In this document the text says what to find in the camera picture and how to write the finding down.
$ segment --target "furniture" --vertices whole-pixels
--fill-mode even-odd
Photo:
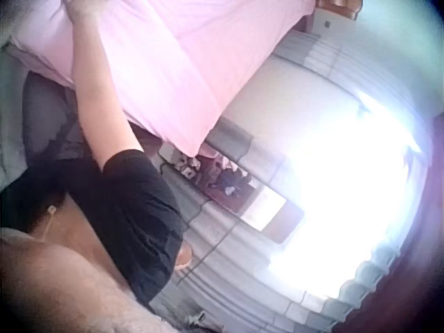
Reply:
[[[317,0],[316,7],[356,21],[362,9],[362,3],[362,0]]]

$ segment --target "black sleeve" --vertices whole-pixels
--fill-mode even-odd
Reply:
[[[104,245],[114,252],[110,254],[116,266],[139,301],[147,305],[171,277],[182,244],[177,202],[141,151],[116,154],[106,162],[102,176],[119,212],[118,234],[112,237],[118,244]]]

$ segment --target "skin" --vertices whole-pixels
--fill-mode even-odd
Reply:
[[[65,0],[65,4],[74,27],[73,73],[80,125],[103,169],[113,155],[142,148],[119,104],[101,44],[97,15],[104,1]],[[68,196],[52,219],[61,224],[76,220],[65,225],[91,229]],[[45,216],[43,230],[49,222]],[[49,231],[40,241],[16,230],[1,230],[1,295],[23,321],[36,332],[174,332],[118,284],[121,276],[112,261],[104,259],[108,254],[94,232],[90,240],[81,240],[95,244],[90,253],[82,253],[87,246],[79,239],[67,240],[67,234],[73,233]]]

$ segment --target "bed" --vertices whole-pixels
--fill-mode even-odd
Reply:
[[[31,71],[73,87],[72,26],[41,4],[10,50]],[[222,111],[314,0],[120,0],[100,30],[129,121],[195,156]]]

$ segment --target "bright light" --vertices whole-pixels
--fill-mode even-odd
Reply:
[[[398,223],[412,141],[387,119],[365,114],[305,143],[298,158],[305,222],[270,265],[290,286],[337,298],[387,227]]]

